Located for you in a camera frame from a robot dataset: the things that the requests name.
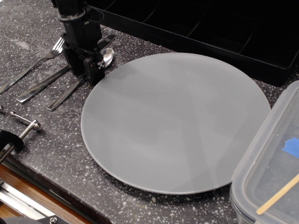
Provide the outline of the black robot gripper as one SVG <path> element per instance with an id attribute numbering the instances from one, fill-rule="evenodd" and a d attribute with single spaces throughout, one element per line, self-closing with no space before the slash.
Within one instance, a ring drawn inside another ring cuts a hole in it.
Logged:
<path id="1" fill-rule="evenodd" d="M 104 57 L 99 55 L 98 47 L 98 41 L 102 38 L 102 20 L 103 14 L 61 15 L 65 28 L 65 59 L 75 76 L 86 73 L 90 85 L 96 85 L 105 77 Z"/>

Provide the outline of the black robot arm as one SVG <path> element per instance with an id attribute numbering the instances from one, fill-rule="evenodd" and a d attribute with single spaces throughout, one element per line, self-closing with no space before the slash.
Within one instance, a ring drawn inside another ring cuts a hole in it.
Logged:
<path id="1" fill-rule="evenodd" d="M 86 0 L 54 0 L 52 4 L 65 28 L 63 49 L 70 69 L 90 85 L 96 85 L 105 76 L 104 57 L 98 45 L 103 13 Z"/>

